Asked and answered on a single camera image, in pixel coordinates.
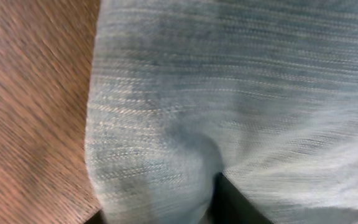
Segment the light blue jeans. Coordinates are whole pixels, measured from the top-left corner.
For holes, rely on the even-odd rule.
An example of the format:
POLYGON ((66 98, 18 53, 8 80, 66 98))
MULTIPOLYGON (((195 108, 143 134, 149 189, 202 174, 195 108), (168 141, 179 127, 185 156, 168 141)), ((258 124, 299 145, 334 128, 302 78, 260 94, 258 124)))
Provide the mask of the light blue jeans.
POLYGON ((85 161, 108 223, 358 223, 358 0, 102 0, 85 161))

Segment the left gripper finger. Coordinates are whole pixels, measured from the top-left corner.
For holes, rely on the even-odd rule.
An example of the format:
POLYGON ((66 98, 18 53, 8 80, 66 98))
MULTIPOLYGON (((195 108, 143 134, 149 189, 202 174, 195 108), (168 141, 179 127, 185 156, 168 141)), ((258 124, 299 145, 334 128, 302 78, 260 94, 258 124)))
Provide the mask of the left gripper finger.
POLYGON ((212 224, 273 224, 223 173, 218 173, 214 178, 214 194, 208 208, 208 219, 212 224))

